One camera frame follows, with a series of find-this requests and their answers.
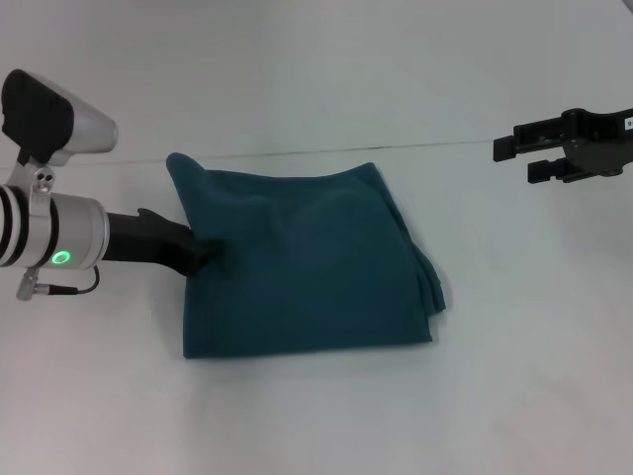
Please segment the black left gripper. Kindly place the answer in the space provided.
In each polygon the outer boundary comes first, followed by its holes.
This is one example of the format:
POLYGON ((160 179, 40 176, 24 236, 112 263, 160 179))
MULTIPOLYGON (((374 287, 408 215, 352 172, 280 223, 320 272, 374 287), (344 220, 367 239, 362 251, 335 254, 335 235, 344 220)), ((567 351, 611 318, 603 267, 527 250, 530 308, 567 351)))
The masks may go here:
POLYGON ((135 216, 107 216, 109 242, 103 255, 105 261, 158 264, 190 276, 224 254, 221 240, 195 240, 187 226, 147 209, 139 209, 135 216))

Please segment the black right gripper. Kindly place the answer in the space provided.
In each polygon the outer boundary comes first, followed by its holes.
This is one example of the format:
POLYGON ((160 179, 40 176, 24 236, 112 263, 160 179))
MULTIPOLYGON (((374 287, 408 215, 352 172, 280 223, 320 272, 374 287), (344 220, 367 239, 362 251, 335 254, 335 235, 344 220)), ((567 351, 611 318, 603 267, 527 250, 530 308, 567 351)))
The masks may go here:
POLYGON ((598 114, 572 109, 559 118, 515 126, 510 136, 494 140, 493 160, 502 162, 562 144, 565 158, 528 164, 529 184, 552 178, 574 182, 618 176, 632 162, 632 110, 598 114))

